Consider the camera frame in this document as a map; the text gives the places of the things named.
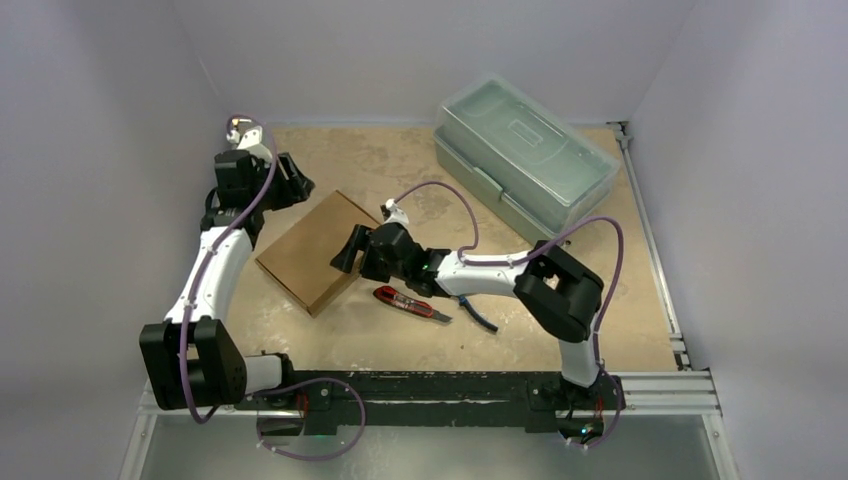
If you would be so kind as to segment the red utility knife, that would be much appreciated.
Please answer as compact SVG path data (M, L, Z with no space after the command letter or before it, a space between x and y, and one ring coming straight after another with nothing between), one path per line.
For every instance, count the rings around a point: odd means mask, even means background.
M372 292L372 295L385 305L420 318L434 320L440 323L449 323L452 320L451 316L441 313L428 303L405 295L389 285L376 288Z

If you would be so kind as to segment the brown cardboard express box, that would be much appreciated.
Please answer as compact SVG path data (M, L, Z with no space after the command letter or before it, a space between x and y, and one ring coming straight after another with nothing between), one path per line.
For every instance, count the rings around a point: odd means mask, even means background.
M330 265L357 225L380 221L336 190L261 252L259 267L316 318L355 280Z

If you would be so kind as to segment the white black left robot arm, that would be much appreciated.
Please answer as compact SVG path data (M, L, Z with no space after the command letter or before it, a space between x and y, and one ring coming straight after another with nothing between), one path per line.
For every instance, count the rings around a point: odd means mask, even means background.
M286 153L275 167L247 150L215 156L217 184L200 220L200 248L191 273L163 321L145 325L139 345L150 387L162 410L237 405L259 393L272 408L297 399L298 382L282 353L243 355L225 317L266 211L307 200L314 188Z

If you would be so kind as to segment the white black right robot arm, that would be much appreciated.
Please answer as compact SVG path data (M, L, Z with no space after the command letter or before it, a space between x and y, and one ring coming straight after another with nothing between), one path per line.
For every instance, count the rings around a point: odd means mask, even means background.
M356 225L330 264L378 282L397 278L423 297L516 298L559 342L564 399L584 407L600 394L597 334L615 287L553 240L513 254L468 255L423 248L397 222Z

